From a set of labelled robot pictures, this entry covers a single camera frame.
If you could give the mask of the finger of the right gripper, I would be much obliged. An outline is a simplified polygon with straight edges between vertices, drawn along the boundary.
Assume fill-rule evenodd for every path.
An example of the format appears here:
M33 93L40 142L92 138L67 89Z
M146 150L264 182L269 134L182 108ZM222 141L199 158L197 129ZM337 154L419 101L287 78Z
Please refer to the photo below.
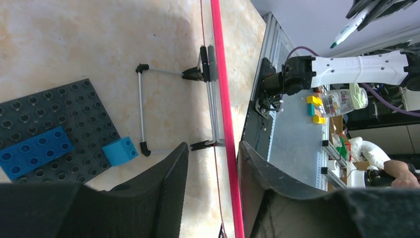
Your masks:
M392 15L401 9L405 10L416 2L417 0L354 0L346 18L352 19L363 9L372 5L361 25L357 27L357 30L361 31L371 22Z

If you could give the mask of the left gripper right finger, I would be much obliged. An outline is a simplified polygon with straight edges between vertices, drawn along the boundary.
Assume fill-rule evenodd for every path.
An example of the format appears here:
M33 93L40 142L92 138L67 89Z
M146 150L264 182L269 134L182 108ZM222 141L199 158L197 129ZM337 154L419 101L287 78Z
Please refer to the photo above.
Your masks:
M417 189L355 188L326 192L289 176L239 144L248 238L417 238Z

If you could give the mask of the person's hand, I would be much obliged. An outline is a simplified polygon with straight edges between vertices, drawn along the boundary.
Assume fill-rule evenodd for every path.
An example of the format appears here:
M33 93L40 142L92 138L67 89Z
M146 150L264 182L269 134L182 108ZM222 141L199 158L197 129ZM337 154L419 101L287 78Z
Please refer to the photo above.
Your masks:
M419 188L418 179L412 173L403 173L398 175L391 184L394 188Z

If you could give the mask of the white board with red frame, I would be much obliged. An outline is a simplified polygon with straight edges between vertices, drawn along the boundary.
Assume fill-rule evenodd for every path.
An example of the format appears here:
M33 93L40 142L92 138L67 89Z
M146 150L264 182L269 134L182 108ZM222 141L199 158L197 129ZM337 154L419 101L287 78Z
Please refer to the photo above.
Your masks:
M218 0L200 1L203 45L201 69L209 99L215 179L220 210L221 238L245 237L240 197L230 91L223 42L221 8Z

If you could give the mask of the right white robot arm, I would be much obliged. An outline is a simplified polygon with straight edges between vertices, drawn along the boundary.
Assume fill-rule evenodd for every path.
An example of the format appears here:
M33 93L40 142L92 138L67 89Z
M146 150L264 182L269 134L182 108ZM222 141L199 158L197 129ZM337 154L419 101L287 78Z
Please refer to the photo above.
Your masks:
M353 32L363 30L372 21L389 15L389 10L398 11L409 3L407 0L356 0L348 14L349 22L332 38L335 32L327 23L329 14L340 3L334 0L324 5L322 20L314 20L312 15L301 10L290 10L286 14L299 28L301 37L308 42L323 42L335 48ZM420 59L415 54L394 50L388 53L353 57L322 57L315 52L309 56L288 56L277 73L261 75L256 90L256 98L271 102L279 94L294 95L302 90L310 90L327 84L384 83L405 87L411 91L420 89Z

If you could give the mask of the person's forearm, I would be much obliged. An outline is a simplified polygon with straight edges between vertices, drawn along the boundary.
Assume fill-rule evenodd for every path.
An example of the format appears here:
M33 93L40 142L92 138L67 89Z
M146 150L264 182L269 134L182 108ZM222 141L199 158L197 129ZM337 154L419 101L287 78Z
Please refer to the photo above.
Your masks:
M398 161L398 160L389 160L384 163L384 171L391 177L399 178L403 175L413 175L414 177L418 177L418 173L414 165Z

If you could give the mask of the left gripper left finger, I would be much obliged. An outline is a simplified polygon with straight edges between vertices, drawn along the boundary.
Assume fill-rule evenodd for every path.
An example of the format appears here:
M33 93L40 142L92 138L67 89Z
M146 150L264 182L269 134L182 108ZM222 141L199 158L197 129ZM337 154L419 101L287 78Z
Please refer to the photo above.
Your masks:
M165 159L109 191L81 183L3 183L3 238L177 238L189 149L180 143Z

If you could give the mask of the green capped whiteboard marker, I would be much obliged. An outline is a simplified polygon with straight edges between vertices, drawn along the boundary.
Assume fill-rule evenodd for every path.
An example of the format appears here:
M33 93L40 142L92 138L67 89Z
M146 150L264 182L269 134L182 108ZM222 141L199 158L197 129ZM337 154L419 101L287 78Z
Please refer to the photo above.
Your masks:
M362 8L344 27L344 29L337 35L334 42L330 46L331 49L335 48L343 41L345 41L357 28L362 24L367 15L377 5L377 1L371 1L367 6Z

